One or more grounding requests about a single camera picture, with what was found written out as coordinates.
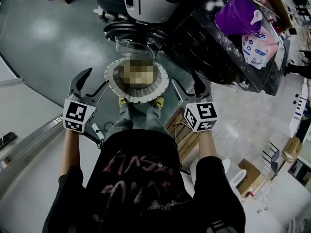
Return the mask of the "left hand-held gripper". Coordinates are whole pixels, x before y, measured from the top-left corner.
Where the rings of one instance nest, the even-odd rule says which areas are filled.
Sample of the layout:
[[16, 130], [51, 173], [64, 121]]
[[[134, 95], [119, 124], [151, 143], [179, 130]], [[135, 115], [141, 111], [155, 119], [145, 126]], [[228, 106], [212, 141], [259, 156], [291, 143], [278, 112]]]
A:
[[93, 94], [86, 94], [82, 97], [81, 90], [91, 72], [92, 68], [87, 68], [70, 82], [69, 98], [65, 99], [62, 115], [65, 129], [84, 133], [94, 118], [96, 105], [109, 87], [109, 81], [105, 81]]

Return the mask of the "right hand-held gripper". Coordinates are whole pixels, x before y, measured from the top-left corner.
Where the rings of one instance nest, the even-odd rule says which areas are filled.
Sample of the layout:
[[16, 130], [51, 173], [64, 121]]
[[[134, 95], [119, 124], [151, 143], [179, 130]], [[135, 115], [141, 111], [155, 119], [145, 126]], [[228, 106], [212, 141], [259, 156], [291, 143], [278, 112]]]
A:
[[195, 94], [186, 92], [180, 82], [172, 78], [172, 85], [184, 108], [183, 118], [194, 132], [210, 131], [217, 122], [217, 110], [211, 97], [211, 82], [192, 70]]

